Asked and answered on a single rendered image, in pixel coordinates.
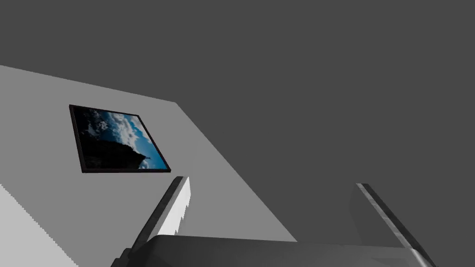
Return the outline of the black framed sky picture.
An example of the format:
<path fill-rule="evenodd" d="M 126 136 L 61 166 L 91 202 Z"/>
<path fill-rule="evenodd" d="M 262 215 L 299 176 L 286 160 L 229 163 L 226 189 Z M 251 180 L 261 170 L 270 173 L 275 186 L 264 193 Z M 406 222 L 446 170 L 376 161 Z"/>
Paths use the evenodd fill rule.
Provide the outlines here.
<path fill-rule="evenodd" d="M 170 173 L 141 117 L 69 106 L 82 173 Z"/>

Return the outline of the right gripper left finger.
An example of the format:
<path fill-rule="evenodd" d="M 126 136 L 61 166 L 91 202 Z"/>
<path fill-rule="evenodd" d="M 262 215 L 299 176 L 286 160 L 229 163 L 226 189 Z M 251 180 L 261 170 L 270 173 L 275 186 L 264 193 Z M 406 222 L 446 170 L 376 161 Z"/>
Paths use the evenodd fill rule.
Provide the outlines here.
<path fill-rule="evenodd" d="M 189 177 L 177 176 L 142 227 L 130 252 L 135 253 L 156 235 L 177 234 L 190 199 Z"/>

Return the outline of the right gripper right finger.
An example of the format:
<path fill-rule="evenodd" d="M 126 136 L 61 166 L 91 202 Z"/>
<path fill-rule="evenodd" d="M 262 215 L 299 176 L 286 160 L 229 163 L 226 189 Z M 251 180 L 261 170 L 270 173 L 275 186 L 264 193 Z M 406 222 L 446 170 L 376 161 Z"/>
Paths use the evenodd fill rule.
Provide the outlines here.
<path fill-rule="evenodd" d="M 353 186 L 350 215 L 363 245 L 423 249 L 369 184 Z"/>

